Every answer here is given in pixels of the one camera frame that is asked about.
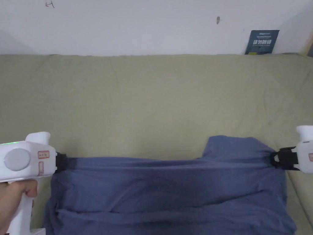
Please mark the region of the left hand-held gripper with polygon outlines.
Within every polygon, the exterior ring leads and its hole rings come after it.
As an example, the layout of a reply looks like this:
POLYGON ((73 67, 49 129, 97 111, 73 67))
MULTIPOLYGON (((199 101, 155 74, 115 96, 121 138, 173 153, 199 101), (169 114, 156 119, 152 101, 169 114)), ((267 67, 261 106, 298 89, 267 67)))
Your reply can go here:
MULTIPOLYGON (((56 150, 49 145, 50 133, 36 132, 24 141, 0 145, 0 182, 38 180, 50 177, 57 169, 56 150)), ((71 169, 67 155, 61 154, 61 171, 71 169)), ((19 207, 10 223, 7 235, 45 235, 46 229, 31 229, 32 199, 22 194, 19 207)))

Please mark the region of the person's left hand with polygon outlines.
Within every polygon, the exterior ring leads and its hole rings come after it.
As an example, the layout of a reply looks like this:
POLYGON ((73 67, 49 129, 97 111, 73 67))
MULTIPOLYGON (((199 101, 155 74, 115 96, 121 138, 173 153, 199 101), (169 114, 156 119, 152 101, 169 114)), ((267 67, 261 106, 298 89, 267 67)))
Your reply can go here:
POLYGON ((31 198, 37 196, 36 180, 15 181, 11 184, 7 182, 0 183, 0 234, 4 235, 16 213, 22 195, 25 194, 31 198))

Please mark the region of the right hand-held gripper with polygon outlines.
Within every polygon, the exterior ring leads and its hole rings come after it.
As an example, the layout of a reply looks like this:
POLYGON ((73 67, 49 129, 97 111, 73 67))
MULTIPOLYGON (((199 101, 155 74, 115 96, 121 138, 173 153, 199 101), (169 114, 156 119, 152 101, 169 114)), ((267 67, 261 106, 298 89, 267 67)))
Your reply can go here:
POLYGON ((313 173, 313 126, 302 125, 296 128, 300 142, 294 147, 280 148, 271 154, 272 165, 276 169, 313 173), (298 160, 297 164, 283 164, 276 160, 298 160))

